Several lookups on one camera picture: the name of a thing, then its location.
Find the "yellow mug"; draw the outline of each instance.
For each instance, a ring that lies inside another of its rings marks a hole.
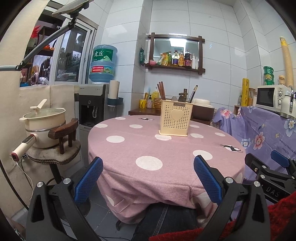
[[[140,100],[140,108],[145,109],[147,107],[147,100]]]

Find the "cream plastic basket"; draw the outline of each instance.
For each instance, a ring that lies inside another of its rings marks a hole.
[[[162,100],[159,134],[186,137],[192,106],[192,103]]]

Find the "wooden mirror frame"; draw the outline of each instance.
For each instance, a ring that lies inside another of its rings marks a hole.
[[[150,51],[149,51],[149,60],[153,59],[154,55],[154,39],[186,39],[194,42],[204,43],[205,39],[202,38],[202,36],[196,37],[190,37],[190,36],[183,36],[183,35],[169,35],[169,34],[155,34],[151,33],[148,35],[148,38],[150,39]],[[191,71],[191,72],[197,72],[198,74],[202,75],[202,73],[205,73],[205,69],[202,67],[202,44],[198,45],[198,51],[199,51],[199,65],[198,69],[192,69],[192,68],[184,68],[184,67],[177,67],[177,66],[164,66],[164,65],[150,65],[149,62],[146,64],[146,67],[149,69],[151,68],[163,68],[163,69],[180,69],[185,71]]]

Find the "pink tablecloth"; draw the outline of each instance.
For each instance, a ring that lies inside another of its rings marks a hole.
[[[97,124],[89,133],[89,161],[99,156],[104,170],[98,187],[122,222],[137,223],[151,203],[201,207],[200,221],[215,210],[194,169],[201,154],[223,176],[241,182],[245,150],[227,133],[190,122],[188,136],[159,135],[160,116],[125,116]]]

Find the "microwave door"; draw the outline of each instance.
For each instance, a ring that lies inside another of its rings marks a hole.
[[[274,106],[274,88],[258,88],[256,104]]]

